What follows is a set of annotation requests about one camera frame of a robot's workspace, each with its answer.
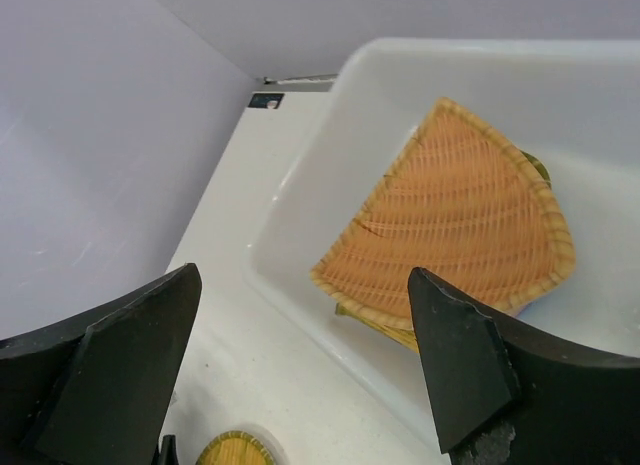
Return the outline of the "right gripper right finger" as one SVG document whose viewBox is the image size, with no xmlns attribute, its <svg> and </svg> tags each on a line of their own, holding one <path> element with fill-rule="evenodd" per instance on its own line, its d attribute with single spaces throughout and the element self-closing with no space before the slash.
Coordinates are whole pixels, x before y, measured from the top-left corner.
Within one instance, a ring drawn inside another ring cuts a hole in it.
<svg viewBox="0 0 640 465">
<path fill-rule="evenodd" d="M 413 328 L 454 464 L 635 464 L 639 361 L 554 336 L 412 270 Z"/>
</svg>

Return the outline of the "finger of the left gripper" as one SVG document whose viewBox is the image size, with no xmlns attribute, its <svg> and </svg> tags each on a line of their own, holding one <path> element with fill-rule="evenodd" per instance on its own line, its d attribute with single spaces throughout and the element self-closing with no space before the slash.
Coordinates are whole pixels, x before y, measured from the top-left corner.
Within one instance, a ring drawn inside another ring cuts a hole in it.
<svg viewBox="0 0 640 465">
<path fill-rule="evenodd" d="M 165 435 L 154 452 L 154 465 L 179 465 L 175 435 Z"/>
</svg>

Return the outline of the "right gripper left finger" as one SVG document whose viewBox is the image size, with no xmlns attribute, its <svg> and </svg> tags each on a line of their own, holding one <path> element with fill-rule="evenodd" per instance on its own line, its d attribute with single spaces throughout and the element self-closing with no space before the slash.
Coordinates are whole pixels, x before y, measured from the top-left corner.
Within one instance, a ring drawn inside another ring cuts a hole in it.
<svg viewBox="0 0 640 465">
<path fill-rule="evenodd" d="M 201 290 L 188 263 L 2 340 L 2 463 L 154 464 Z"/>
</svg>

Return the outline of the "trapezoid yellow bamboo tray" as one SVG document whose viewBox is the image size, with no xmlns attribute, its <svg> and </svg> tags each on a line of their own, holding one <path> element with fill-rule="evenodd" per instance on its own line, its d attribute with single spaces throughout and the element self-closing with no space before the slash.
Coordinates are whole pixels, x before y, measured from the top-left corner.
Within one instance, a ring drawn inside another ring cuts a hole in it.
<svg viewBox="0 0 640 465">
<path fill-rule="evenodd" d="M 527 158 L 527 160 L 534 166 L 534 168 L 538 171 L 540 176 L 546 181 L 548 186 L 551 186 L 551 177 L 546 167 L 542 164 L 540 160 L 538 160 L 533 155 L 523 151 L 523 155 Z M 415 333 L 411 330 L 403 330 L 395 327 L 391 327 L 388 325 L 380 325 L 374 321 L 366 319 L 361 315 L 356 314 L 355 312 L 349 311 L 342 304 L 337 304 L 335 307 L 335 314 L 337 316 L 344 316 L 355 319 L 365 326 L 375 330 L 387 338 L 399 343 L 405 348 L 418 353 L 418 343 L 415 336 Z"/>
</svg>

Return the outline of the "fan-shaped orange bamboo tray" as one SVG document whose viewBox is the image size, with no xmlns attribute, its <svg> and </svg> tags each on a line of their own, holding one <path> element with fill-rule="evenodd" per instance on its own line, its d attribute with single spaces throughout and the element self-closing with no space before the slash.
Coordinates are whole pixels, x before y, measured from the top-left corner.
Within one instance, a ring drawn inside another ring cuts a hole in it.
<svg viewBox="0 0 640 465">
<path fill-rule="evenodd" d="M 310 276 L 351 313 L 409 330 L 416 267 L 516 315 L 575 266 L 567 221 L 529 157 L 441 98 Z"/>
</svg>

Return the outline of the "white plastic bin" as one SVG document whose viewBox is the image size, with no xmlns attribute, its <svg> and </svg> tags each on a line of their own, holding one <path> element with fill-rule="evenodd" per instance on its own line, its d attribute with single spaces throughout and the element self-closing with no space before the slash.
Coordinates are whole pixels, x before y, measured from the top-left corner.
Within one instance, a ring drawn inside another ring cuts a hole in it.
<svg viewBox="0 0 640 465">
<path fill-rule="evenodd" d="M 430 447 L 437 439 L 416 353 L 337 317 L 309 273 L 440 97 L 551 174 L 577 267 L 524 320 L 583 345 L 639 352 L 638 42 L 373 41 L 346 62 L 304 134 L 248 246 L 245 275 Z"/>
</svg>

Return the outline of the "round bamboo tray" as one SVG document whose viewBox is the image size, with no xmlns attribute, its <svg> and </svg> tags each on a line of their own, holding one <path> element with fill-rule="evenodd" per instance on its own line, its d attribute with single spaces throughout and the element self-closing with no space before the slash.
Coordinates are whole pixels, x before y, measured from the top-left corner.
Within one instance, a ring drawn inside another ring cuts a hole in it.
<svg viewBox="0 0 640 465">
<path fill-rule="evenodd" d="M 201 452 L 197 465 L 274 465 L 275 459 L 255 436 L 232 430 L 215 437 Z"/>
</svg>

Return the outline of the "left blue corner label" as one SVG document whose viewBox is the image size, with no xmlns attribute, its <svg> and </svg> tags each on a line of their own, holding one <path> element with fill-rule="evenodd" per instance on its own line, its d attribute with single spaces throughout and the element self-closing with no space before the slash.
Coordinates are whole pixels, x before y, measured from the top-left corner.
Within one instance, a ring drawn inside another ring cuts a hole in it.
<svg viewBox="0 0 640 465">
<path fill-rule="evenodd" d="M 255 109 L 278 109 L 284 96 L 284 93 L 254 93 L 247 107 Z"/>
</svg>

